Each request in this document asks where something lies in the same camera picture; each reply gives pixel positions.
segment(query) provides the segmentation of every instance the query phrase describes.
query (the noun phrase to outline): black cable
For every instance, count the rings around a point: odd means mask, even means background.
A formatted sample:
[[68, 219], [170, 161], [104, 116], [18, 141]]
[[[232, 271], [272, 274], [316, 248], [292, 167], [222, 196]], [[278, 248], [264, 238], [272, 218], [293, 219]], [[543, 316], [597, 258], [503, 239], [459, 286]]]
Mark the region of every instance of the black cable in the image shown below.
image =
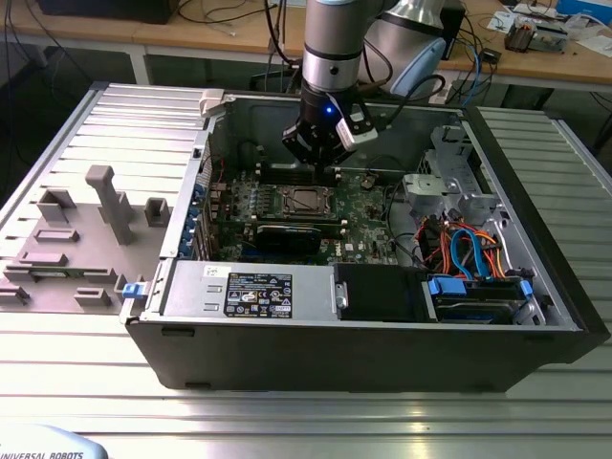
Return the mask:
[[369, 169], [369, 168], [372, 167], [373, 163], [375, 163], [378, 160], [382, 160], [382, 159], [390, 160], [393, 163], [397, 164], [402, 171], [406, 171], [405, 166], [402, 164], [402, 162], [397, 157], [395, 157], [393, 155], [386, 155], [386, 154], [378, 155], [378, 156], [372, 158], [365, 167]]
[[384, 62], [384, 65], [386, 65], [388, 74], [384, 80], [381, 80], [381, 86], [384, 86], [386, 83], [391, 81], [391, 78], [393, 78], [393, 65], [391, 65], [391, 62], [389, 62], [389, 59], [386, 58], [386, 55], [381, 53], [381, 51], [376, 46], [374, 46], [372, 43], [370, 43], [366, 38], [363, 39], [363, 43], [365, 43], [365, 46], [367, 46], [370, 50], [372, 50], [374, 54], [377, 55], [382, 60], [382, 62]]
[[[475, 98], [475, 97], [477, 97], [477, 96], [480, 96], [480, 95], [481, 95], [481, 94], [483, 94], [483, 93], [486, 93], [486, 94], [485, 94], [485, 97], [484, 97], [484, 99], [486, 99], [486, 98], [487, 98], [487, 96], [489, 95], [489, 91], [490, 91], [490, 89], [491, 89], [491, 87], [492, 87], [492, 84], [493, 84], [493, 76], [494, 76], [494, 75], [495, 75], [495, 73], [497, 72], [497, 65], [495, 65], [495, 67], [493, 67], [493, 66], [492, 66], [492, 64], [489, 62], [489, 69], [490, 69], [490, 74], [489, 74], [489, 76], [487, 76], [485, 79], [483, 79], [482, 81], [480, 81], [480, 82], [479, 82], [479, 83], [476, 85], [476, 88], [480, 88], [481, 86], [485, 86], [485, 85], [487, 85], [487, 87], [486, 87], [486, 88], [484, 88], [484, 89], [481, 89], [481, 90], [479, 90], [479, 91], [476, 91], [476, 92], [474, 93], [474, 95], [472, 96], [473, 98]], [[471, 88], [469, 88], [469, 89], [468, 89], [467, 91], [465, 91], [465, 92], [457, 90], [457, 91], [456, 91], [456, 94], [458, 94], [458, 95], [459, 95], [459, 99], [461, 99], [463, 96], [465, 96], [466, 94], [468, 94], [470, 90], [471, 90]]]
[[372, 69], [370, 69], [370, 61], [367, 58], [367, 50], [363, 47], [363, 65], [365, 66], [365, 72], [367, 72], [367, 77], [370, 78], [370, 83], [376, 82], [374, 76], [372, 75]]
[[78, 69], [78, 71], [85, 77], [85, 79], [87, 79], [89, 81], [89, 83], [93, 83], [94, 81], [91, 79], [91, 77], [87, 74], [87, 72], [85, 72], [83, 70], [83, 68], [77, 64], [77, 62], [73, 59], [73, 57], [66, 51], [66, 49], [61, 46], [59, 44], [59, 42], [55, 39], [55, 37], [53, 35], [51, 35], [51, 32], [49, 32], [47, 30], [47, 28], [45, 26], [42, 25], [42, 22], [40, 22], [40, 20], [36, 17], [36, 15], [34, 14], [34, 11], [32, 11], [32, 7], [30, 6], [30, 3], [28, 2], [28, 0], [25, 0], [26, 3], [26, 8], [28, 9], [28, 11], [30, 12], [30, 15], [32, 16], [32, 18], [34, 19], [34, 21], [36, 21], [36, 23], [40, 26], [40, 28], [45, 32], [45, 34], [47, 36], [49, 36], [49, 38], [52, 39], [52, 41], [55, 43], [55, 45], [57, 46], [57, 48], [59, 48], [61, 51], [63, 51], [66, 54], [66, 57], [68, 57], [70, 59], [70, 61], [73, 63], [73, 65]]
[[598, 98], [602, 98], [603, 100], [605, 100], [608, 103], [612, 103], [612, 100], [610, 100], [609, 98], [605, 98], [600, 93], [592, 93], [592, 94], [596, 95]]
[[[468, 22], [468, 26], [470, 26], [470, 30], [467, 31], [465, 29], [459, 29], [459, 31], [463, 32], [463, 33], [468, 33], [468, 34], [471, 35], [471, 37], [472, 37], [472, 42], [470, 43], [471, 46], [473, 46], [473, 49], [476, 51], [476, 53], [478, 55], [482, 55], [482, 50], [485, 49], [484, 45], [483, 45], [483, 42], [480, 39], [480, 37], [478, 35], [476, 35], [476, 32], [474, 30], [473, 24], [471, 23], [471, 20], [468, 17], [466, 17], [466, 21]], [[468, 82], [468, 80], [470, 79], [471, 74], [475, 70], [477, 70], [476, 69], [476, 59], [474, 57], [471, 57], [470, 61], [471, 61], [471, 64], [472, 64], [470, 71], [465, 76], [465, 78], [463, 78], [463, 81], [461, 82], [461, 85], [457, 89], [453, 89], [454, 93], [447, 99], [447, 103], [451, 103], [455, 99], [455, 97], [457, 97], [457, 95], [459, 95], [459, 102], [461, 102], [461, 97], [464, 95], [463, 88], [466, 85], [466, 83]]]
[[411, 100], [410, 98], [414, 95], [414, 93], [416, 93], [419, 90], [419, 88], [421, 88], [421, 86], [423, 86], [428, 81], [432, 81], [434, 79], [437, 79], [438, 81], [440, 81], [440, 86], [436, 88], [435, 90], [433, 90], [431, 94], [427, 95], [426, 97], [419, 98], [418, 100], [421, 100], [424, 98], [431, 98], [432, 96], [435, 96], [436, 94], [440, 93], [446, 87], [447, 81], [443, 76], [440, 76], [440, 75], [424, 76], [423, 78], [418, 80], [414, 84], [414, 86], [412, 86], [412, 88], [410, 88], [410, 91], [408, 91], [408, 93], [404, 96], [404, 98], [402, 99], [402, 102], [400, 103], [400, 105], [398, 105], [398, 108], [396, 108], [395, 112], [393, 112], [393, 114], [389, 117], [389, 121], [387, 124], [391, 124], [397, 117], [400, 116], [400, 113], [402, 113], [402, 110], [404, 109], [407, 103], [415, 101], [415, 100]]
[[[180, 6], [180, 7], [177, 9], [177, 14], [178, 14], [179, 16], [181, 16], [181, 17], [182, 17], [182, 18], [183, 18], [185, 21], [193, 22], [193, 23], [195, 23], [195, 24], [222, 24], [222, 23], [224, 23], [224, 22], [235, 21], [235, 20], [238, 20], [238, 19], [242, 19], [243, 17], [252, 16], [252, 15], [254, 15], [254, 14], [258, 14], [258, 13], [260, 13], [260, 12], [264, 12], [264, 11], [265, 11], [265, 10], [263, 10], [263, 9], [262, 9], [262, 10], [256, 10], [256, 11], [250, 11], [250, 12], [246, 12], [246, 13], [244, 13], [244, 14], [240, 14], [239, 16], [227, 17], [227, 18], [225, 18], [225, 19], [219, 19], [218, 21], [202, 21], [202, 20], [200, 20], [200, 19], [193, 19], [192, 17], [188, 17], [188, 16], [185, 16], [185, 15], [183, 14], [183, 8], [184, 8], [184, 7], [186, 7], [186, 6], [187, 6], [189, 3], [191, 3], [192, 1], [193, 1], [193, 0], [187, 0], [186, 2], [184, 2], [184, 3], [183, 3], [183, 5], [181, 5], [181, 6]], [[234, 8], [237, 8], [237, 7], [233, 7], [233, 8], [226, 7], [226, 8], [227, 8], [228, 10], [233, 10]]]
[[240, 2], [238, 5], [235, 5], [235, 6], [233, 6], [233, 7], [219, 7], [219, 8], [213, 8], [213, 9], [212, 9], [212, 10], [210, 10], [210, 11], [206, 11], [205, 16], [209, 16], [209, 15], [213, 14], [214, 12], [218, 12], [218, 11], [236, 10], [236, 9], [238, 9], [238, 8], [240, 8], [240, 7], [245, 6], [245, 5], [246, 5], [246, 3], [247, 3], [247, 0], [242, 0], [242, 2]]
[[[605, 105], [604, 105], [604, 104], [603, 104], [603, 103], [602, 103], [602, 102], [601, 102], [601, 101], [600, 101], [600, 100], [597, 98], [597, 96], [600, 96], [599, 94], [597, 94], [597, 93], [589, 93], [589, 94], [591, 95], [591, 97], [593, 98], [593, 100], [594, 100], [594, 101], [595, 101], [595, 102], [596, 102], [596, 103], [597, 103], [597, 104], [598, 104], [598, 105], [599, 105], [599, 106], [600, 106], [600, 107], [601, 107], [603, 110], [605, 110], [605, 111], [606, 111], [606, 112], [608, 112], [608, 113], [612, 113], [612, 108], [606, 107], [606, 106], [605, 106]], [[607, 98], [603, 98], [603, 100], [605, 100], [605, 101], [607, 101], [607, 102], [610, 102], [610, 100], [608, 100]]]
[[285, 62], [287, 62], [290, 66], [294, 66], [297, 64], [296, 60], [293, 59], [289, 59], [285, 53], [283, 53], [283, 50], [280, 49], [280, 45], [278, 44], [278, 39], [276, 38], [276, 36], [274, 35], [274, 27], [272, 24], [272, 16], [270, 15], [270, 10], [275, 7], [275, 5], [268, 5], [268, 0], [263, 0], [264, 2], [264, 9], [263, 12], [265, 12], [266, 14], [266, 22], [268, 23], [268, 32], [270, 33], [270, 39], [272, 40], [272, 43], [274, 44], [274, 48], [276, 49], [276, 52], [278, 53], [278, 55], [280, 56], [281, 59], [283, 59]]
[[400, 237], [406, 236], [407, 234], [406, 233], [402, 233], [402, 234], [396, 236], [395, 234], [393, 234], [393, 229], [391, 229], [391, 208], [393, 207], [393, 203], [395, 201], [395, 197], [397, 196], [398, 191], [400, 190], [400, 186], [402, 186], [403, 182], [404, 182], [404, 179], [402, 179], [395, 186], [395, 189], [393, 190], [393, 194], [391, 195], [391, 201], [389, 202], [388, 207], [386, 207], [388, 209], [388, 211], [386, 213], [386, 219], [385, 219], [386, 220], [386, 228], [387, 228], [387, 231], [389, 232], [389, 235], [391, 236], [391, 240], [395, 242], [396, 247], [398, 249], [400, 249], [401, 251], [403, 251], [406, 255], [408, 255], [415, 265], [421, 266], [422, 268], [424, 268], [424, 269], [429, 271], [429, 269], [427, 268], [427, 266], [425, 266], [423, 261], [421, 261], [416, 255], [414, 255], [411, 251], [409, 251], [406, 247], [404, 247], [398, 241], [398, 239]]

